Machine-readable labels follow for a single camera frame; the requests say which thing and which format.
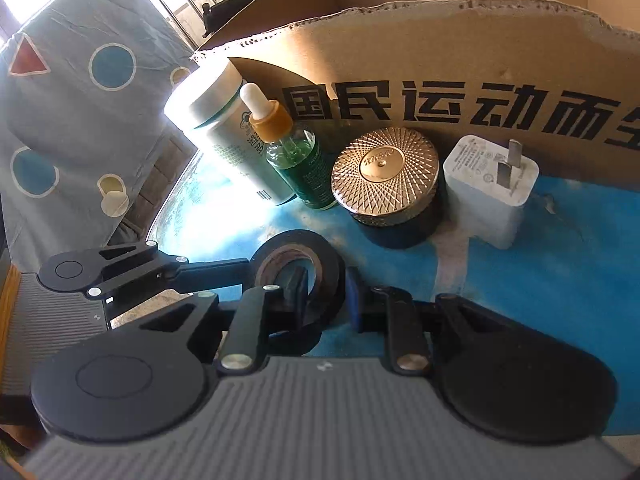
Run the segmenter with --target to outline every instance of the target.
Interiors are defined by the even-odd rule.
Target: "roll of black tape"
[[[261,245],[251,258],[242,291],[275,283],[278,273],[296,260],[309,260],[316,280],[308,295],[303,328],[272,336],[272,353],[303,354],[311,350],[344,302],[344,262],[340,254],[321,235],[304,229],[285,231]]]

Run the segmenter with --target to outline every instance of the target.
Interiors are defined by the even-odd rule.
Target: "white bottle cap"
[[[254,121],[261,121],[273,111],[273,103],[262,93],[255,83],[247,83],[240,89],[240,98],[249,108]]]
[[[175,88],[164,114],[181,130],[192,130],[219,113],[241,86],[238,69],[226,57],[214,56]]]

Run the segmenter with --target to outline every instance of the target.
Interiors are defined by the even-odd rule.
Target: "blue table surface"
[[[525,211],[506,251],[448,223],[418,246],[388,250],[370,243],[340,206],[314,211],[298,199],[269,206],[199,153],[148,237],[165,253],[198,262],[251,258],[282,231],[315,231],[369,283],[398,286],[420,300],[455,292],[596,355],[619,386],[607,433],[640,433],[640,194],[543,176]],[[218,292],[222,300],[240,296],[239,287]],[[383,340],[356,334],[340,315],[311,353],[378,356]]]

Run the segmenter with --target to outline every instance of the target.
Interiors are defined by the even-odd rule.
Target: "chinese character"
[[[325,85],[290,86],[282,89],[293,120],[332,119]]]
[[[348,92],[349,88],[375,88],[374,92]],[[361,115],[352,114],[351,110],[370,108],[376,117],[389,121],[385,108],[391,108],[391,103],[381,103],[379,97],[389,97],[389,81],[354,81],[336,83],[335,93],[338,96],[338,106],[342,119],[361,119]]]
[[[639,121],[640,107],[636,108],[633,112],[631,112],[628,116],[626,116],[622,120],[625,123],[633,123],[635,121]],[[624,148],[629,148],[630,150],[640,151],[640,128],[632,128],[631,126],[625,126],[623,124],[620,124],[620,126],[617,127],[617,130],[619,132],[631,134],[631,138],[627,141],[607,139],[604,141],[606,144],[613,144],[614,146],[623,146]]]
[[[482,83],[483,90],[494,90],[500,92],[514,92],[516,97],[513,106],[508,114],[502,120],[502,115],[492,113],[497,106],[508,106],[511,104],[510,99],[497,99],[489,97],[479,97],[476,103],[480,109],[471,119],[471,124],[479,126],[500,126],[502,128],[513,128],[516,126],[519,130],[528,130],[540,111],[542,103],[545,101],[548,92],[546,90],[536,89],[535,85],[522,85],[514,90],[514,85],[503,83]],[[522,115],[522,119],[516,125],[516,122]]]
[[[465,98],[463,93],[459,92],[420,92],[415,89],[415,81],[402,81],[404,89],[404,120],[405,121],[430,121],[432,123],[459,123],[460,122],[460,103],[455,100],[462,101]],[[422,88],[464,88],[465,83],[462,81],[423,81]],[[425,98],[426,100],[420,105],[416,112],[416,96]],[[447,108],[436,108],[435,106],[441,99],[449,100]]]
[[[542,129],[546,134],[570,134],[571,137],[591,140],[613,113],[612,110],[598,108],[596,105],[602,104],[611,107],[620,105],[620,101],[578,92],[564,91],[562,97],[580,99],[582,102],[560,101],[546,126]]]

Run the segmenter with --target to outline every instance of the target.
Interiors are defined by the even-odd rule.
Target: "bottle label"
[[[321,209],[335,202],[331,192],[331,168],[324,160],[317,141],[305,160],[278,172],[305,205]]]

